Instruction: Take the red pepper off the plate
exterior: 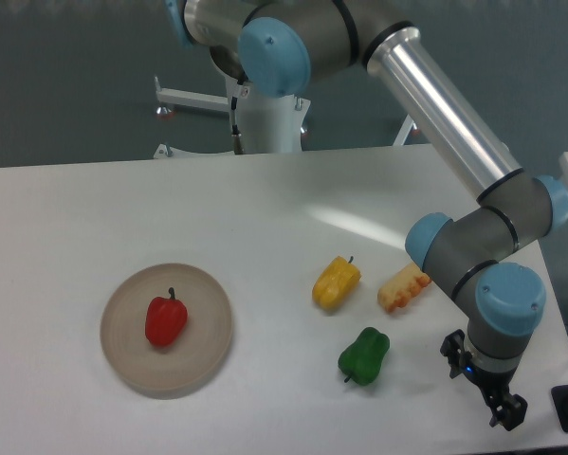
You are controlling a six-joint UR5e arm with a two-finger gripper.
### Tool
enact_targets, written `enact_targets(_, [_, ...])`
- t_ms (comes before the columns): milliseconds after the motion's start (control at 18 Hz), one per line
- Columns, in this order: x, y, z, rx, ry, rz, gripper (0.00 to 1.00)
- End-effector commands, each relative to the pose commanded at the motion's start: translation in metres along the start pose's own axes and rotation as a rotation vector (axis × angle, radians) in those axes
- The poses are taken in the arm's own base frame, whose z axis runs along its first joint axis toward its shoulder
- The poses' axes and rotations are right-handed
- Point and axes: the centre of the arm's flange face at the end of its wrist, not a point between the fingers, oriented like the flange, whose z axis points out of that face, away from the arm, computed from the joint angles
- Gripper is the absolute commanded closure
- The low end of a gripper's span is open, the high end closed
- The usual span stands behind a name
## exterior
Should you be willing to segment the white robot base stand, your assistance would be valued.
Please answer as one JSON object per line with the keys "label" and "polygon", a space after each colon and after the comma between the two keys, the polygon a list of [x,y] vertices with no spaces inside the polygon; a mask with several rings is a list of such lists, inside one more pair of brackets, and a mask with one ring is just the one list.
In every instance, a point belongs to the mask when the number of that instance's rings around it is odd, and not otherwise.
{"label": "white robot base stand", "polygon": [[311,101],[295,95],[269,98],[249,82],[224,75],[226,95],[216,96],[166,88],[154,77],[156,115],[167,118],[176,110],[221,114],[229,119],[231,149],[225,155],[297,154],[306,137]]}

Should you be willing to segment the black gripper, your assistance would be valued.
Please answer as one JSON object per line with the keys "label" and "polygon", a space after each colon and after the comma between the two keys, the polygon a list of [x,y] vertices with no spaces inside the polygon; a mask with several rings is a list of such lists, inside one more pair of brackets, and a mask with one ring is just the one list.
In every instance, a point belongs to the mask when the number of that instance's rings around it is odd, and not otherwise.
{"label": "black gripper", "polygon": [[465,333],[462,330],[456,330],[444,338],[440,354],[448,362],[450,378],[462,374],[484,392],[486,405],[491,411],[489,424],[493,428],[501,426],[505,430],[513,430],[523,423],[527,402],[509,390],[519,367],[517,356],[499,359],[469,353],[465,349]]}

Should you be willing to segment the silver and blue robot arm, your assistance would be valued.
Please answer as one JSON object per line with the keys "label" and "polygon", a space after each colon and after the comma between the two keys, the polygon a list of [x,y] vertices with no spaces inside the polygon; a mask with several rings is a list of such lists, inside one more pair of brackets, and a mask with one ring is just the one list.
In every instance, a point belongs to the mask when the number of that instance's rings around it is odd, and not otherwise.
{"label": "silver and blue robot arm", "polygon": [[441,354],[452,376],[480,390],[492,426],[519,426],[527,404],[509,384],[541,321],[545,290],[510,256],[566,222],[565,186],[524,171],[388,1],[169,1],[165,10],[176,40],[208,47],[233,79],[229,122],[238,155],[259,136],[278,145],[277,125],[241,121],[245,88],[289,98],[360,64],[391,90],[478,205],[456,221],[427,215],[406,238],[412,261],[468,319],[466,330],[445,337]]}

